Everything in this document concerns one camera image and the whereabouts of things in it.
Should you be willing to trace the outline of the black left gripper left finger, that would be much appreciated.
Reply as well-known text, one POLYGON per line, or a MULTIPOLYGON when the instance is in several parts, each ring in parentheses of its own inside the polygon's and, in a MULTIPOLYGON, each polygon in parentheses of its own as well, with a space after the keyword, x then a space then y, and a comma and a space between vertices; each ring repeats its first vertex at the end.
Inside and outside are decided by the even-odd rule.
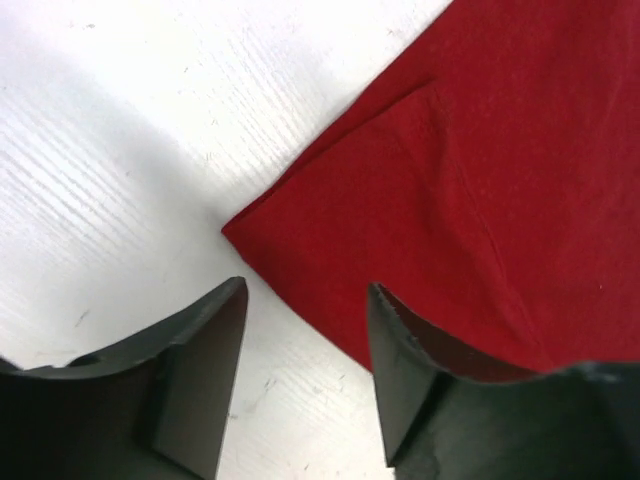
POLYGON ((248 288, 185 309, 62 367, 1 365, 5 479, 213 479, 248 288))

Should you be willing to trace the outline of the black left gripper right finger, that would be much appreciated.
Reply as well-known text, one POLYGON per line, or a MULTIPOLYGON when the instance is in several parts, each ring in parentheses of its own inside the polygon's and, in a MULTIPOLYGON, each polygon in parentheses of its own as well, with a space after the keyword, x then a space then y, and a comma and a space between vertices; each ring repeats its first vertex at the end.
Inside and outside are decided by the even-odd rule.
POLYGON ((639 368, 536 373, 420 318, 379 284, 368 339, 387 465, 398 479, 635 479, 639 368))

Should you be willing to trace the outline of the red t-shirt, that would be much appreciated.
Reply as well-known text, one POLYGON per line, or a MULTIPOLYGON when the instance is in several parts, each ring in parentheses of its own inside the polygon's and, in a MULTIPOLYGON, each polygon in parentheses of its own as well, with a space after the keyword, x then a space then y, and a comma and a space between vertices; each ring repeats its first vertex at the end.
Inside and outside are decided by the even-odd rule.
POLYGON ((223 233, 363 366, 372 283, 534 371, 637 360, 638 3, 451 3, 223 233))

